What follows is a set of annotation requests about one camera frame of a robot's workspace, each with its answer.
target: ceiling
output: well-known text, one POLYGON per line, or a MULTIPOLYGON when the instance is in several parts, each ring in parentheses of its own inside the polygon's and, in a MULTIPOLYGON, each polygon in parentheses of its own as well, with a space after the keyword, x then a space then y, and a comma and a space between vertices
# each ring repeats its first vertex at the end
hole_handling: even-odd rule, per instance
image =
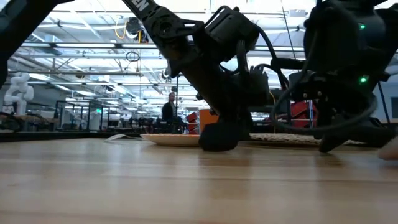
MULTIPOLYGON (((0 6, 8 1, 0 0, 0 6)), ((220 6, 238 6, 243 14, 261 26, 274 46, 279 47, 278 56, 288 58, 304 58, 302 41, 304 35, 303 22, 315 5, 315 0, 158 0, 158 4, 169 8, 171 11, 185 19, 207 21, 212 12, 220 6), (291 46, 297 47, 293 52, 291 46)), ((396 1, 388 1, 380 7, 389 7, 396 1)), ((56 42, 77 43, 75 47, 57 47, 43 49, 27 44, 21 47, 9 62, 11 70, 33 71, 35 81, 40 79, 51 80, 59 83, 86 83, 109 82, 125 83, 130 85, 112 86, 116 91, 110 93, 102 86, 94 85, 57 85, 69 95, 83 96, 79 91, 90 92, 91 95, 115 102, 110 98, 124 98, 125 103, 145 105, 148 112, 160 113, 160 106, 167 100, 171 86, 177 79, 168 82, 162 78, 162 72, 167 68, 167 61, 162 58, 159 51, 152 49, 115 49, 93 48, 87 43, 102 44, 136 44, 137 42, 127 35, 123 35, 125 22, 134 14, 127 6, 118 0, 75 0, 58 5, 51 12, 36 31, 27 39, 27 42, 56 42), (140 61, 131 62, 135 55, 140 56, 140 61), (86 73, 84 77, 77 77, 75 72, 86 73)), ((260 39, 258 46, 265 46, 260 39)), ((257 50, 248 53, 248 64, 269 63, 270 55, 267 51, 257 50)), ((235 59, 224 64, 230 70, 237 67, 235 59)), ((398 68, 389 68, 398 72, 398 68)), ((268 71, 269 83, 278 86, 279 82, 274 72, 268 71)), ((196 91, 184 77, 178 80, 180 88, 178 94, 182 97, 181 110, 185 107, 206 107, 203 101, 196 101, 196 91)))

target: wooden table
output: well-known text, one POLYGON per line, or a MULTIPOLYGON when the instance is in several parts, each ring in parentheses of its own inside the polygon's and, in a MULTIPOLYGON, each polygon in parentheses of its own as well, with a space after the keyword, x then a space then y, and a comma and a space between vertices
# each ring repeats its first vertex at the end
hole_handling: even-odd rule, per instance
POLYGON ((397 207, 398 163, 375 151, 0 144, 4 224, 396 224, 397 207))

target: plate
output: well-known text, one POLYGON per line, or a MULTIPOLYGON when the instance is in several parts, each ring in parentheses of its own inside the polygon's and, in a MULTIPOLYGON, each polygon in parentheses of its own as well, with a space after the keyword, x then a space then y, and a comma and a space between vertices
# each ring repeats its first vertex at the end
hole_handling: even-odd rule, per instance
POLYGON ((141 137, 160 146, 199 146, 199 134, 141 134, 141 137))

